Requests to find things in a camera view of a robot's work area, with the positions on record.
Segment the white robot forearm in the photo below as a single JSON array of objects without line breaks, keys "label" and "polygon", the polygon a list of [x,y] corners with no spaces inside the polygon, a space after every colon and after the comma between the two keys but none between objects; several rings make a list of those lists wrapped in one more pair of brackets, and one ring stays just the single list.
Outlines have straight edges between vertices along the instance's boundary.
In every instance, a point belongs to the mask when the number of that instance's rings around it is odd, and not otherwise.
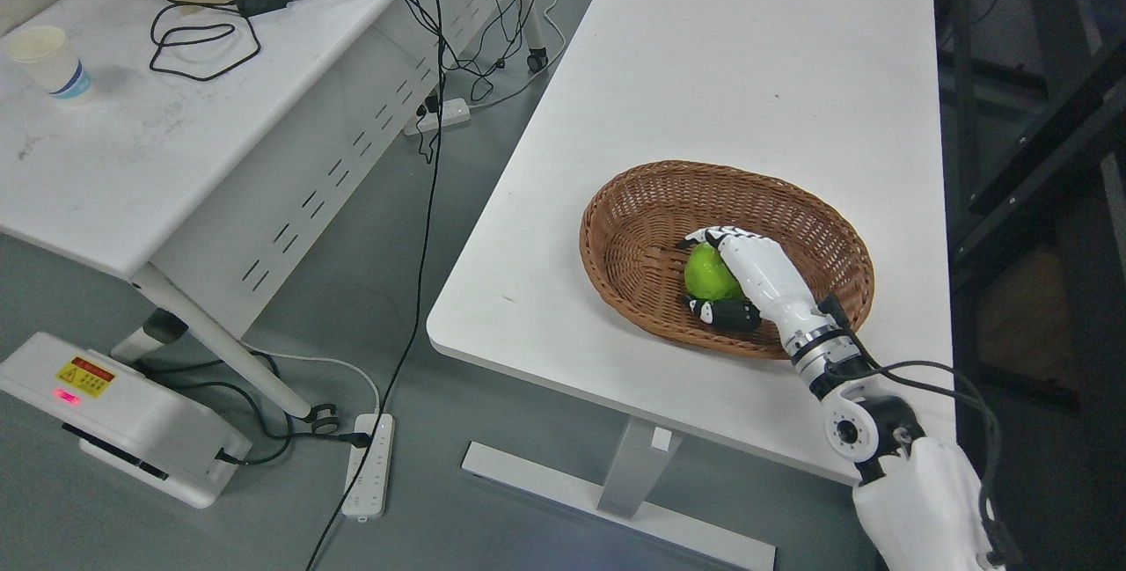
[{"label": "white robot forearm", "polygon": [[863,530],[888,570],[1006,570],[1013,556],[986,487],[956,443],[932,437],[852,332],[825,323],[784,334],[817,398],[831,448],[852,462]]}]

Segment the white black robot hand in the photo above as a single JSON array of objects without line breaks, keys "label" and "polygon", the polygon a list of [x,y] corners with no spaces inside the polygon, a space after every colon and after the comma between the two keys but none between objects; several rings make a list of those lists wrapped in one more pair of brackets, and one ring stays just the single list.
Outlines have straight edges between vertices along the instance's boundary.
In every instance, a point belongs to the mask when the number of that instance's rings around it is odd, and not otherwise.
[{"label": "white black robot hand", "polygon": [[712,226],[681,238],[676,249],[704,243],[720,251],[721,261],[735,276],[744,297],[760,318],[774,323],[789,355],[820,334],[840,329],[835,319],[816,305],[799,270],[774,239],[735,226]]}]

